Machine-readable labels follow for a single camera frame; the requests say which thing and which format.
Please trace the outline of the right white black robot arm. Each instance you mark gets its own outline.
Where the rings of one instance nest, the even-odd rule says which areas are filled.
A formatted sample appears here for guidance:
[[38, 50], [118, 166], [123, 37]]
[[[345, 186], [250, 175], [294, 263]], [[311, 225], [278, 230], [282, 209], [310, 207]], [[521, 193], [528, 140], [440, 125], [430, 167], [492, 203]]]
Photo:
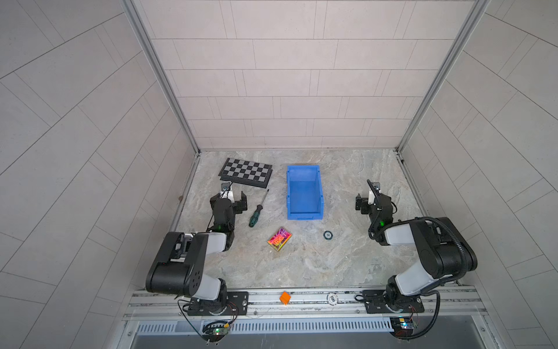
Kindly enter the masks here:
[[355, 209], [371, 221], [369, 238], [382, 246], [413, 245], [418, 261], [387, 282], [381, 296], [374, 296], [392, 312], [411, 310], [412, 302], [434, 289], [461, 279], [477, 268], [477, 256], [447, 217], [421, 217], [394, 221], [398, 211], [379, 183], [367, 181], [369, 196], [355, 198]]

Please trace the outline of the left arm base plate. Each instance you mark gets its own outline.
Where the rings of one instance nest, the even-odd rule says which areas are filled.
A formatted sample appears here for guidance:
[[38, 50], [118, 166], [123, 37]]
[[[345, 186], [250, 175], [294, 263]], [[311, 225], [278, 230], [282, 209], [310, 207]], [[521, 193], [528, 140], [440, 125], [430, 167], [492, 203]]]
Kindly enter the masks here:
[[216, 300], [193, 298], [187, 307], [189, 316], [245, 316], [248, 306], [248, 292], [227, 292]]

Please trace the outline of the green handled screwdriver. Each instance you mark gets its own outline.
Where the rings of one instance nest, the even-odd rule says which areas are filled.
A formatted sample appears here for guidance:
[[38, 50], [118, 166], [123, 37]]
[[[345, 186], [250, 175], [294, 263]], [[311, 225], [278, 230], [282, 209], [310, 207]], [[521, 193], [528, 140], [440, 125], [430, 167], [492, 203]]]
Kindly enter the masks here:
[[264, 194], [264, 196], [263, 196], [263, 198], [262, 198], [261, 203], [257, 205], [257, 207], [256, 207], [256, 209], [255, 209], [255, 211], [254, 211], [254, 213], [252, 214], [252, 216], [251, 216], [251, 218], [250, 218], [250, 221], [249, 221], [249, 223], [248, 223], [248, 226], [249, 226], [250, 228], [254, 228], [254, 226], [257, 225], [258, 220], [260, 219], [261, 211], [263, 210], [264, 201], [265, 201], [265, 199], [266, 199], [268, 193], [269, 193], [269, 190], [267, 189], [266, 192], [265, 192], [265, 194]]

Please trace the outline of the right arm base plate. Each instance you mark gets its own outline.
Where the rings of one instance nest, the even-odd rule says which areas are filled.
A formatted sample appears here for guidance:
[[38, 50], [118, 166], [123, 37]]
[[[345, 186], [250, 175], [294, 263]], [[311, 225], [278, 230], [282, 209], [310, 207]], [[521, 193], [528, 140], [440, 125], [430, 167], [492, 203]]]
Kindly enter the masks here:
[[420, 296], [405, 296], [398, 291], [366, 289], [355, 296], [365, 305], [368, 314], [410, 314], [423, 313], [424, 304]]

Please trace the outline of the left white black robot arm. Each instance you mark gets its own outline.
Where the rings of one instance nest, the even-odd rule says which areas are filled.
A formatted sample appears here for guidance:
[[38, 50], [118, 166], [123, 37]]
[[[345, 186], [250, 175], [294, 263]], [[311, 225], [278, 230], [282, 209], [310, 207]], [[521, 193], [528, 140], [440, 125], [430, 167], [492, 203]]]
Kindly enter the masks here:
[[165, 295], [185, 296], [206, 307], [228, 306], [226, 282], [203, 272], [206, 256], [228, 251], [235, 237], [235, 217], [248, 209], [247, 197], [231, 199], [229, 190], [210, 198], [213, 225], [205, 232], [169, 232], [148, 271], [145, 289]]

